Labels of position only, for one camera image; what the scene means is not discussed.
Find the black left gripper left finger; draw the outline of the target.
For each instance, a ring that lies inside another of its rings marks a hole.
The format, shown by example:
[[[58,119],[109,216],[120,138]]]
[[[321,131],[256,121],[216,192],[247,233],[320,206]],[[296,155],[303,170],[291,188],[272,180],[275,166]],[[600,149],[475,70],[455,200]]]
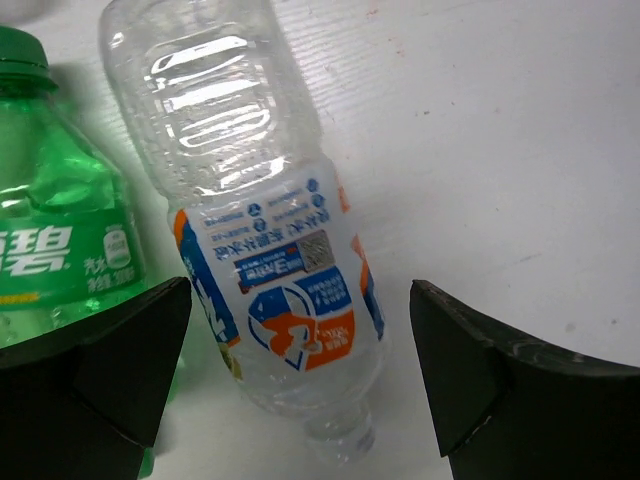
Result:
[[[4,479],[135,479],[155,444],[191,312],[175,277],[1,351]]]

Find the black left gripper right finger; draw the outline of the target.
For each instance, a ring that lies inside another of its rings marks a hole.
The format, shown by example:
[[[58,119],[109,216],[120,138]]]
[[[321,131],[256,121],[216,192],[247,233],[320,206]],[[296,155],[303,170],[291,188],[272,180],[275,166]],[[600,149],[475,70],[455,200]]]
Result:
[[[536,338],[415,281],[410,319],[456,479],[635,479],[639,371]]]

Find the clear bottle blue orange label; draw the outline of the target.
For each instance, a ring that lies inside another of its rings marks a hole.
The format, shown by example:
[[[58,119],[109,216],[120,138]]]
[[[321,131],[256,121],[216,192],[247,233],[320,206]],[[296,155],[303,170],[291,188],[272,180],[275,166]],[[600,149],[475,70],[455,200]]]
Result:
[[[374,279],[269,1],[113,1],[104,70],[229,370],[342,465],[375,432]]]

